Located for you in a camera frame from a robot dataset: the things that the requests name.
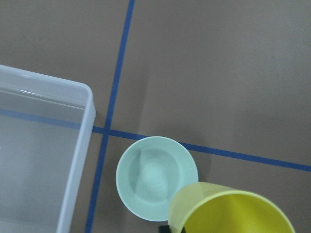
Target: blue tape line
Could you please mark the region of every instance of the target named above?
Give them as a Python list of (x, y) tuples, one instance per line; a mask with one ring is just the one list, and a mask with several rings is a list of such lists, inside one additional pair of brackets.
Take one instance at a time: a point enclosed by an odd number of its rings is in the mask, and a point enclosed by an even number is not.
[(107, 130), (105, 130), (105, 128), (102, 128), (102, 127), (93, 126), (92, 132), (104, 134), (104, 133), (107, 133)]
[(143, 138), (148, 137), (148, 136), (139, 135), (136, 133), (128, 133), (128, 132), (123, 132), (123, 131), (118, 131), (118, 130), (110, 130), (110, 136), (122, 137), (122, 138), (132, 139), (132, 140), (141, 140)]
[(6, 116), (6, 117), (14, 117), (14, 118), (22, 119), (22, 120), (44, 123), (44, 124), (56, 125), (56, 126), (61, 126), (61, 127), (71, 128), (71, 129), (77, 129), (77, 130), (80, 129), (80, 126), (81, 126), (80, 123), (75, 123), (75, 122), (70, 122), (70, 121), (65, 121), (65, 120), (57, 120), (57, 119), (53, 119), (53, 118), (49, 118), (45, 116), (37, 116), (37, 115), (21, 113), (21, 112), (16, 112), (12, 110), (6, 110), (6, 109), (0, 109), (0, 115)]
[[(145, 135), (140, 135), (136, 133), (127, 133), (127, 132), (117, 131), (117, 130), (110, 130), (110, 135), (115, 136), (115, 137), (132, 139), (132, 140), (140, 140), (140, 139), (148, 137)], [(198, 146), (198, 145), (183, 143), (183, 142), (180, 142), (180, 144), (183, 145), (188, 150), (198, 151), (202, 153), (220, 155), (220, 156), (224, 156), (228, 158), (247, 160), (247, 161), (256, 162), (256, 163), (262, 163), (262, 164), (268, 164), (268, 165), (274, 165), (274, 166), (280, 166), (280, 167), (286, 167), (286, 168), (292, 168), (296, 170), (311, 172), (311, 166), (308, 166), (308, 165), (290, 163), (290, 162), (276, 160), (276, 159), (268, 159), (264, 157), (259, 157), (259, 156), (249, 155), (249, 154), (242, 154), (242, 153), (237, 153), (237, 152), (232, 152), (232, 151), (227, 151), (227, 150), (214, 149), (210, 147), (203, 147), (203, 146)]]
[(100, 185), (101, 176), (103, 173), (104, 158), (105, 158), (108, 140), (109, 140), (109, 131), (111, 129), (113, 112), (114, 112), (114, 108), (116, 105), (116, 99), (117, 99), (118, 87), (119, 87), (119, 82), (120, 82), (121, 70), (122, 70), (122, 65), (123, 65), (123, 60), (124, 60), (127, 37), (129, 34), (130, 25), (131, 25), (131, 19), (132, 19), (134, 4), (135, 4), (135, 0), (129, 0), (126, 18), (125, 18), (125, 23), (124, 23), (124, 28), (123, 28), (123, 33), (122, 33), (122, 38), (121, 38), (119, 54), (118, 54), (118, 59), (117, 59), (117, 64), (116, 64), (116, 69), (115, 69), (115, 75), (114, 75), (112, 88), (111, 88), (109, 106), (107, 109), (106, 121), (105, 121), (104, 130), (103, 130), (103, 138), (102, 138), (102, 142), (101, 142), (100, 153), (98, 156), (98, 162), (97, 162), (96, 171), (95, 171), (93, 189), (92, 189), (90, 205), (89, 205), (87, 221), (86, 221), (86, 230), (85, 230), (86, 233), (91, 233), (91, 231), (92, 231), (92, 224), (93, 224), (93, 219), (94, 219), (94, 213), (95, 213), (95, 207), (96, 207), (97, 196), (98, 196), (98, 191), (99, 191), (99, 185)]

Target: green plastic cup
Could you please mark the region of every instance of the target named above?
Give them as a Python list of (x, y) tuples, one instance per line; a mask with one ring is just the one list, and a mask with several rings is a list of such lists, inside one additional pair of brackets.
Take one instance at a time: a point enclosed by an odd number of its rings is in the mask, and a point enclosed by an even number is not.
[(118, 194), (135, 215), (165, 221), (174, 195), (198, 181), (196, 164), (178, 142), (160, 136), (132, 144), (122, 155), (116, 172)]

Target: yellow plastic cup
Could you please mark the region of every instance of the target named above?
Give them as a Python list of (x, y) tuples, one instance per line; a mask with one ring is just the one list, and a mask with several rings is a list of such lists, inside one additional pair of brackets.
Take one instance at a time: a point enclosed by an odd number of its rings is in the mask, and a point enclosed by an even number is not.
[(222, 185), (197, 182), (180, 189), (169, 209), (172, 233), (294, 233), (268, 199)]

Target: black object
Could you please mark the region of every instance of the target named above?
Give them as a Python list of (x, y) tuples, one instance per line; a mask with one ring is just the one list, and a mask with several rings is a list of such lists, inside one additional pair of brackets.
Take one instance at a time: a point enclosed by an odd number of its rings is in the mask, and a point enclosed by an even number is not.
[[(172, 232), (170, 226), (166, 225), (166, 226), (159, 226), (159, 233), (172, 233)], [(181, 233), (186, 233), (186, 229), (184, 227)]]

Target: plastic container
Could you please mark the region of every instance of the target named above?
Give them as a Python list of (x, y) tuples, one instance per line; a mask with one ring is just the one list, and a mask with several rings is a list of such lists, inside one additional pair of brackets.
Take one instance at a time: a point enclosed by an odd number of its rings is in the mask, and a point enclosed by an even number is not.
[(285, 214), (268, 199), (204, 182), (177, 192), (168, 223), (172, 233), (294, 233)]
[(68, 233), (95, 118), (82, 83), (0, 66), (0, 232)]

